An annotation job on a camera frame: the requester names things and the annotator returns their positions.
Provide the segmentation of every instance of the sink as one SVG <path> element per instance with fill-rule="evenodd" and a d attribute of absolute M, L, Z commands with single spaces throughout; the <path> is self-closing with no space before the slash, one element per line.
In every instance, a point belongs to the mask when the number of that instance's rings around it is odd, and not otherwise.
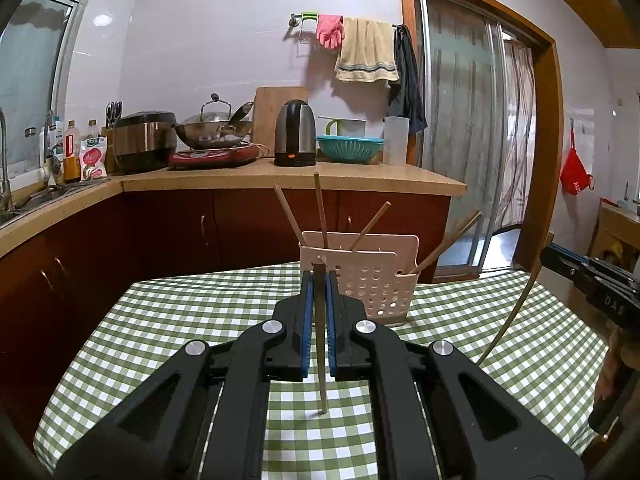
<path fill-rule="evenodd" d="M 12 209 L 11 211 L 0 211 L 0 228 L 8 222 L 11 222 L 20 216 L 27 215 L 28 213 L 31 213 L 54 200 L 66 195 L 77 193 L 88 187 L 103 184 L 108 180 L 108 178 L 105 178 L 102 180 L 88 180 L 86 182 L 78 182 L 76 184 L 61 184 L 60 186 L 47 187 L 47 189 L 31 195 L 28 199 L 20 200 L 15 203 L 15 209 Z"/>
<path fill-rule="evenodd" d="M 47 187 L 44 191 L 31 195 L 31 199 L 22 207 L 17 206 L 17 210 L 20 212 L 31 211 L 44 205 L 52 200 L 65 196 L 70 189 L 62 189 L 61 187 Z"/>
<path fill-rule="evenodd" d="M 0 211 L 0 226 L 10 222 L 21 214 L 19 211 Z"/>
<path fill-rule="evenodd" d="M 76 193 L 78 191 L 82 191 L 91 186 L 97 186 L 98 184 L 102 184 L 106 182 L 105 180 L 87 180 L 85 182 L 78 182 L 75 184 L 60 184 L 59 186 L 50 186 L 43 191 L 39 191 L 36 194 L 31 195 L 26 203 L 20 205 L 19 203 L 16 205 L 16 211 L 27 213 L 37 209 L 53 200 L 62 198 L 67 194 Z"/>

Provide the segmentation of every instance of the table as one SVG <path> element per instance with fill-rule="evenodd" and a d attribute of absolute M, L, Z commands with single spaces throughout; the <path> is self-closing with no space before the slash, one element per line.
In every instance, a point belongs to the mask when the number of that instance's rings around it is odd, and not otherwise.
<path fill-rule="evenodd" d="M 600 258 L 618 240 L 640 250 L 640 217 L 621 207 L 600 202 L 598 223 L 588 255 Z"/>
<path fill-rule="evenodd" d="M 418 285 L 400 337 L 453 342 L 476 360 L 524 288 L 528 275 Z M 300 264 L 135 283 L 105 316 L 63 376 L 44 412 L 34 448 L 53 470 L 62 453 L 182 345 L 238 337 L 268 319 L 275 303 L 300 291 Z M 531 291 L 484 370 L 582 452 L 604 343 L 541 285 Z M 316 364 L 304 383 L 271 383 L 263 478 L 375 478 L 366 382 L 328 378 L 319 415 Z"/>

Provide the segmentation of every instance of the window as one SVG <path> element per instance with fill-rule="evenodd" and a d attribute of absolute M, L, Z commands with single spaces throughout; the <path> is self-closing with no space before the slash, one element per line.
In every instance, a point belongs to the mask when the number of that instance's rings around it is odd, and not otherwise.
<path fill-rule="evenodd" d="M 9 178 L 40 167 L 38 136 L 25 137 L 24 131 L 40 131 L 49 108 L 64 115 L 58 89 L 66 87 L 66 47 L 75 40 L 83 9 L 83 0 L 22 0 L 0 35 Z"/>

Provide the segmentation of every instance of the beige towel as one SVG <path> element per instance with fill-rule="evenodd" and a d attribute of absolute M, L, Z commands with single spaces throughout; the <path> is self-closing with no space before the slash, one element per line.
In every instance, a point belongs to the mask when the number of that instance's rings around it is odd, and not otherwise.
<path fill-rule="evenodd" d="M 340 81 L 397 81 L 392 25 L 347 17 L 343 23 L 344 40 L 335 62 L 335 76 Z"/>

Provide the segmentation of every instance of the pink rubber glove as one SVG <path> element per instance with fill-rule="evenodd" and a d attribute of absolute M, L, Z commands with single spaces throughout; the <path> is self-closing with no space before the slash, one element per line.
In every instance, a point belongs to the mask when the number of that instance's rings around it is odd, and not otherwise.
<path fill-rule="evenodd" d="M 344 39 L 342 16 L 334 14 L 320 14 L 318 16 L 318 29 L 316 38 L 325 48 L 337 48 Z"/>

